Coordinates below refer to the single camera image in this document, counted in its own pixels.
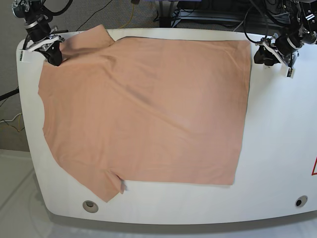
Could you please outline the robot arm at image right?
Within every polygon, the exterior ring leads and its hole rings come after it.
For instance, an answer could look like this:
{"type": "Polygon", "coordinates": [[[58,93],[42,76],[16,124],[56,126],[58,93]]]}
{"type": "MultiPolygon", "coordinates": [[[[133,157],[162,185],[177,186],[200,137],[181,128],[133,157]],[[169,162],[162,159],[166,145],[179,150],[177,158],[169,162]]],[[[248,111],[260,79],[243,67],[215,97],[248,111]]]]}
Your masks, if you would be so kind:
{"type": "Polygon", "coordinates": [[[315,0],[281,0],[280,5],[286,15],[285,20],[278,20],[266,0],[250,1],[263,20],[264,36],[252,40],[247,33],[248,10],[243,20],[243,32],[246,38],[259,48],[254,55],[256,64],[273,66],[281,64],[293,70],[299,56],[299,49],[317,43],[317,2],[315,0]]]}

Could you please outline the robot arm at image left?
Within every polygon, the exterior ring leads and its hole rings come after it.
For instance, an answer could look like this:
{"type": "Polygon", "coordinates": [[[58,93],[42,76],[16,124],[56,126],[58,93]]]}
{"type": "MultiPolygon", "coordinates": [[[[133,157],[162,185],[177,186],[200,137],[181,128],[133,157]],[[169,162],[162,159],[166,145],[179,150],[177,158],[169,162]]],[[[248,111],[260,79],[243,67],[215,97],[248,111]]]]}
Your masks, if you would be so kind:
{"type": "Polygon", "coordinates": [[[27,36],[22,47],[22,54],[39,52],[48,63],[59,66],[62,63],[60,43],[64,38],[60,36],[57,27],[51,28],[49,23],[53,17],[62,15],[71,6],[68,1],[66,6],[57,12],[49,10],[44,0],[15,0],[11,5],[13,15],[24,19],[24,28],[27,36]]]}

